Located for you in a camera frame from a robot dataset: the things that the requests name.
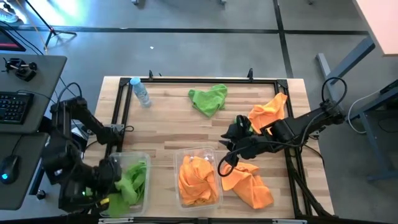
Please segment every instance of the gray desk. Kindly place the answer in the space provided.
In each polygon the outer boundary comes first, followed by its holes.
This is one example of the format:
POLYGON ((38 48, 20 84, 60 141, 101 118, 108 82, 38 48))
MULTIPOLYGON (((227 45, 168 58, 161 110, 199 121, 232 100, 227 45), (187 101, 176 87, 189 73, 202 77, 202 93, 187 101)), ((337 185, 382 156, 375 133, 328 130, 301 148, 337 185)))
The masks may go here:
MULTIPOLYGON (((29 90, 51 97, 61 76, 67 58, 64 56, 1 54, 0 58, 21 58, 26 63, 35 62, 36 76, 25 82, 12 74, 0 73, 0 91, 29 90)), ((11 155, 16 142, 25 133, 14 150, 21 157, 18 179, 9 185, 0 183, 0 210, 17 210, 21 207, 30 182, 40 160, 47 134, 35 133, 49 104, 49 99, 35 95, 32 107, 23 125, 0 125, 0 161, 11 155)))
MULTIPOLYGON (((10 58, 21 58, 25 63, 35 62, 38 69, 36 76, 30 82, 25 82, 17 78, 13 71, 10 71, 8 74, 6 72, 1 73, 0 91, 29 90, 48 97, 52 96, 63 67, 67 62, 65 56, 1 54, 0 58, 3 57, 6 60, 10 58)), ((0 125, 0 133, 28 134, 36 132, 49 101, 50 100, 44 96, 35 95, 32 107, 27 114, 24 124, 2 124, 0 125)))
MULTIPOLYGON (((18 134, 0 135, 1 160, 11 154, 20 136, 18 134)), ((21 207, 47 138, 47 134, 37 133, 24 135, 19 141, 14 150, 14 154, 21 157, 19 176, 12 184, 4 185, 0 183, 1 210, 17 210, 21 207)))

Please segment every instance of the water bottle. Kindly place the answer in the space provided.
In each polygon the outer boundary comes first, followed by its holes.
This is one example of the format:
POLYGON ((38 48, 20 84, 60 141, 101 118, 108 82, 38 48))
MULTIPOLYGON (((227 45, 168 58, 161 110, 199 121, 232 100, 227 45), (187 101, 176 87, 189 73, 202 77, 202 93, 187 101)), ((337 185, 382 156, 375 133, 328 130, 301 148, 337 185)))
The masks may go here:
POLYGON ((149 99, 147 89, 144 84, 141 83, 141 79, 138 77, 131 78, 130 84, 132 85, 132 90, 136 94, 141 106, 146 108, 150 107, 152 102, 149 99))

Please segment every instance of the green cloth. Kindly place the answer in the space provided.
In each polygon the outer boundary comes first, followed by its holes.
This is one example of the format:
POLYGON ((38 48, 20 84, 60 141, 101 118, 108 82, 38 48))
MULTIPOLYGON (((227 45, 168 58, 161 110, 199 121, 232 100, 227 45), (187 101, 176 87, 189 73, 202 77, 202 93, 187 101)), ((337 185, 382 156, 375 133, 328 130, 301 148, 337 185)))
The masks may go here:
POLYGON ((132 165, 123 174, 115 188, 120 193, 109 194, 108 214, 118 217, 129 212, 130 205, 142 202, 145 194, 145 179, 147 166, 145 162, 132 165))
POLYGON ((218 84, 207 92, 190 90, 188 96, 192 100, 192 106, 210 118, 217 110, 224 109, 227 92, 224 84, 218 84))

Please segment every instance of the towel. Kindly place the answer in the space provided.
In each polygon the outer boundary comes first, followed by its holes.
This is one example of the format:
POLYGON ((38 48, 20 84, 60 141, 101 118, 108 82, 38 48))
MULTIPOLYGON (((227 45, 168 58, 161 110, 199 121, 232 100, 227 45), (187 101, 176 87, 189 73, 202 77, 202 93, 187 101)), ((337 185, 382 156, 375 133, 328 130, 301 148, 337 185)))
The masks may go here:
POLYGON ((119 181, 114 183, 119 193, 109 194, 107 212, 111 217, 118 217, 129 212, 130 205, 141 203, 145 194, 146 163, 132 165, 119 181))
POLYGON ((261 134, 260 129, 278 119, 285 118, 284 106, 287 96, 283 93, 278 93, 274 99, 266 105, 254 105, 254 108, 249 113, 249 120, 251 126, 256 133, 261 134))
POLYGON ((210 118, 217 110, 224 109, 227 92, 227 87, 219 84, 211 87, 207 92, 190 90, 188 96, 192 100, 192 106, 210 118))
MULTIPOLYGON (((225 164, 222 173, 227 173, 230 168, 229 164, 225 164)), ((221 178, 223 190, 233 189, 244 202, 255 209, 274 203, 274 198, 261 177, 253 174, 258 169, 254 165, 239 162, 229 176, 221 178)))
POLYGON ((184 157, 178 174, 178 188, 184 205, 211 204, 218 200, 214 168, 197 156, 184 157))

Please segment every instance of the concrete floor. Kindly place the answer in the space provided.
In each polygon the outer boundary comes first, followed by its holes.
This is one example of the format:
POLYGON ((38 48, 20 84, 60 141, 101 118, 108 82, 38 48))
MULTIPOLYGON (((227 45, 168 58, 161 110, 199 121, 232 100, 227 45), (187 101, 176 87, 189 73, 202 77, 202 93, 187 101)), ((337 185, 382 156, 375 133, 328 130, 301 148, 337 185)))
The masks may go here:
MULTIPOLYGON (((285 29, 366 29, 350 0, 316 0, 313 6, 306 2, 279 0, 285 29)), ((43 12, 47 22, 60 26, 277 28, 272 0, 228 0, 225 7, 215 0, 146 0, 140 7, 129 0, 117 4, 86 0, 84 7, 79 0, 31 0, 31 3, 40 6, 37 9, 43 12)), ((42 25, 31 11, 27 15, 34 24, 42 25)), ((26 17, 22 18, 25 24, 31 24, 26 17)), ((42 46, 36 32, 21 34, 42 46)), ((79 32, 75 38, 70 37, 64 34, 54 37, 49 54, 68 57, 62 77, 67 83, 81 85, 92 112, 105 75, 147 75, 151 69, 163 76, 244 77, 252 67, 255 77, 287 77, 278 34, 79 32)), ((286 35, 294 78, 305 80, 312 109, 321 100, 323 83, 315 55, 323 52, 333 68, 363 38, 361 35, 286 35)), ((376 48, 345 76, 349 90, 344 108, 395 80, 397 70, 398 59, 382 58, 376 48)), ((343 218, 398 223, 398 181, 366 182, 368 174, 379 171, 366 137, 342 124, 324 131, 319 143, 335 213, 343 218)), ((20 210, 1 211, 1 219, 62 214, 57 209, 59 188, 50 186, 48 180, 40 188, 50 192, 48 199, 37 201, 28 195, 20 210)))

